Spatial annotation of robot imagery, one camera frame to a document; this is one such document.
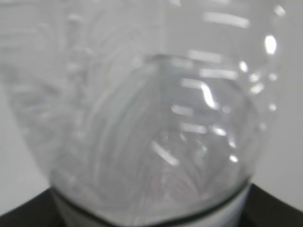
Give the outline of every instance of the transparent plastic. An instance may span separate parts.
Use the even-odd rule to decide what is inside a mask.
[[[276,112],[278,0],[0,1],[0,74],[50,182],[122,225],[208,210]]]

